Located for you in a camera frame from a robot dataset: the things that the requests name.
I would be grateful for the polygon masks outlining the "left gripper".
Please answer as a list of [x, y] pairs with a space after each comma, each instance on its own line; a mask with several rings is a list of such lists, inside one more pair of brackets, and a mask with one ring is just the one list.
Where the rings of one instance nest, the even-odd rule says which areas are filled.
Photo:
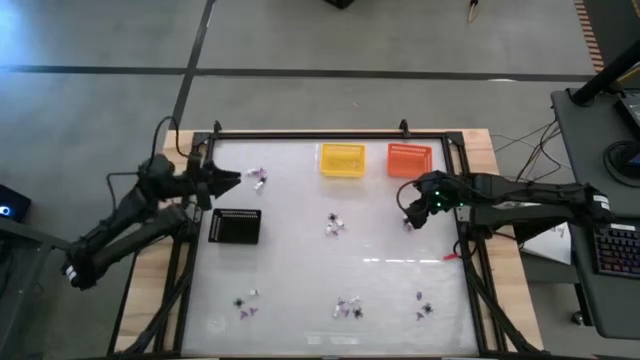
[[225, 170], [205, 161], [196, 171], [196, 199], [201, 209], [211, 209], [211, 198], [217, 199], [241, 183], [242, 174]]

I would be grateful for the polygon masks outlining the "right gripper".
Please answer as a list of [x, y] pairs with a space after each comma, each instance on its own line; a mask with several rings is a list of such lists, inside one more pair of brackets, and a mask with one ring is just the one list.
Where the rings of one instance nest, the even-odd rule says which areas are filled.
[[456, 188], [447, 175], [435, 172], [438, 180], [434, 183], [433, 192], [421, 195], [420, 200], [413, 201], [405, 212], [405, 222], [414, 229], [421, 229], [430, 214], [447, 212], [458, 205]]

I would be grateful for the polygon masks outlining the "black plastic basket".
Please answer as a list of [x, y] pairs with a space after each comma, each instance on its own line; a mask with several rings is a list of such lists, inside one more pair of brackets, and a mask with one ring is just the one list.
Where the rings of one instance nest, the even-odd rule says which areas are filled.
[[261, 215], [257, 209], [214, 209], [208, 242], [257, 245]]

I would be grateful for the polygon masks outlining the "orange plastic basket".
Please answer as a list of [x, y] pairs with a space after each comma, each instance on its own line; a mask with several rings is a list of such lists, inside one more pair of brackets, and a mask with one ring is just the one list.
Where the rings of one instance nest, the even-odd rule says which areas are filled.
[[432, 148], [429, 146], [390, 143], [387, 149], [387, 175], [417, 178], [432, 171]]

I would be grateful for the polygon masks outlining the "yellow plastic basket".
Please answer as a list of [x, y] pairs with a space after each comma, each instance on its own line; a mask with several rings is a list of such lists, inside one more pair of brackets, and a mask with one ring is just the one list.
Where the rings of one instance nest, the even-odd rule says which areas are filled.
[[323, 144], [320, 172], [331, 177], [363, 177], [366, 173], [366, 146], [357, 143]]

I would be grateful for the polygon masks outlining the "white paper sheet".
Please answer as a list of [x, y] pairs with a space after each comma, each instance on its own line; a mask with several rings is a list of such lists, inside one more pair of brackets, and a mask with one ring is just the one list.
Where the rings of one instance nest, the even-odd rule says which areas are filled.
[[531, 255], [561, 264], [572, 263], [572, 237], [567, 223], [562, 223], [527, 240], [522, 250]]

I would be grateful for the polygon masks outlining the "grey desk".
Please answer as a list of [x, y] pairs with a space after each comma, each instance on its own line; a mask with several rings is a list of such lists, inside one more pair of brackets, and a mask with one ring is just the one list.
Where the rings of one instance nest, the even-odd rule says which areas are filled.
[[[640, 228], [640, 222], [626, 223]], [[605, 338], [640, 340], [640, 279], [599, 274], [595, 270], [593, 229], [569, 227], [581, 310], [586, 321]]]
[[617, 217], [640, 218], [640, 188], [617, 182], [604, 165], [603, 155], [611, 144], [635, 140], [614, 108], [617, 101], [617, 96], [604, 94], [596, 96], [589, 106], [578, 106], [566, 90], [551, 93], [575, 179], [604, 193]]

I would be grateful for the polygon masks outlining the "grey metal stand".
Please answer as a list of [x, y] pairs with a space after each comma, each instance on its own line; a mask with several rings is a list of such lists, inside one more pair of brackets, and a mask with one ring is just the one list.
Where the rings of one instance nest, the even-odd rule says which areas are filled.
[[14, 356], [50, 253], [70, 247], [67, 240], [0, 218], [0, 360]]

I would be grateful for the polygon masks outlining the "backlit black keyboard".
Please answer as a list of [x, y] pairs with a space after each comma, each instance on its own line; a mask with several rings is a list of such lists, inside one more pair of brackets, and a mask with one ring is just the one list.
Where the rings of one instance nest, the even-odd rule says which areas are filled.
[[593, 245], [597, 273], [640, 279], [640, 228], [625, 224], [595, 227]]

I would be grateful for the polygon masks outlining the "black round stand base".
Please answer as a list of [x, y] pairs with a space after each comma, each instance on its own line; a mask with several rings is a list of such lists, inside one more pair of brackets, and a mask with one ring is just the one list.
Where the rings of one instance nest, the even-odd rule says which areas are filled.
[[640, 142], [618, 141], [603, 152], [603, 164], [618, 183], [640, 188]]

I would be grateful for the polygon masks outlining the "black device with blue light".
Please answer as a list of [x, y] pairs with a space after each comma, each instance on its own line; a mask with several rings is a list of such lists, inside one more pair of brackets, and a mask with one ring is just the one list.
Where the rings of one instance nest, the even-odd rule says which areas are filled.
[[30, 206], [30, 198], [0, 184], [0, 218], [22, 223]]

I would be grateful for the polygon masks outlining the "black monitor pole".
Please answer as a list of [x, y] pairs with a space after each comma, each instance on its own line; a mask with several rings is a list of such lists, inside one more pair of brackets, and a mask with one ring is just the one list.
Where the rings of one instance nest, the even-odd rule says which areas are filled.
[[581, 88], [573, 92], [568, 90], [570, 100], [578, 106], [586, 105], [638, 63], [640, 63], [640, 40], [634, 42]]

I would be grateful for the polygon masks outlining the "dark mat with striped edge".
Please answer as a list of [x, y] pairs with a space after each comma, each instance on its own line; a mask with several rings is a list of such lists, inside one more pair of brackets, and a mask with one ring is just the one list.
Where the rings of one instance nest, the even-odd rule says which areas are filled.
[[596, 72], [640, 40], [640, 0], [572, 2]]

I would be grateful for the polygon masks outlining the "black aluminium table frame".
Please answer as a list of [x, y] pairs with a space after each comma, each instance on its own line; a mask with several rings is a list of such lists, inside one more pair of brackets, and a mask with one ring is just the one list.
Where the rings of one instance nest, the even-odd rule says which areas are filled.
[[[268, 140], [306, 139], [306, 140], [401, 140], [400, 130], [237, 130], [221, 131], [220, 140], [233, 136], [256, 136]], [[424, 139], [431, 135], [442, 136], [447, 149], [455, 154], [453, 167], [457, 172], [467, 169], [471, 172], [497, 174], [499, 172], [491, 136], [486, 129], [444, 129], [411, 130], [411, 140]], [[198, 150], [202, 153], [213, 143], [212, 130], [188, 130], [178, 132], [170, 130], [162, 145], [162, 152], [182, 171], [186, 161], [178, 152]], [[539, 325], [535, 316], [531, 295], [526, 281], [519, 246], [510, 239], [507, 231], [488, 240], [480, 252], [474, 256], [476, 270], [485, 281], [493, 284], [496, 301], [514, 326], [525, 339], [538, 349], [544, 347]], [[120, 305], [116, 325], [107, 351], [109, 356], [132, 345], [142, 330], [151, 322], [160, 308], [163, 297], [173, 289], [177, 278], [182, 275], [186, 263], [196, 255], [194, 245], [175, 245], [170, 240], [162, 240], [145, 249], [132, 260], [125, 292]], [[181, 327], [186, 323], [186, 301], [194, 293], [190, 288], [184, 290], [182, 297], [170, 310], [168, 319], [159, 330], [160, 341], [152, 341], [148, 349], [134, 357], [138, 360], [151, 355], [161, 357], [177, 356], [181, 352], [184, 332]]]

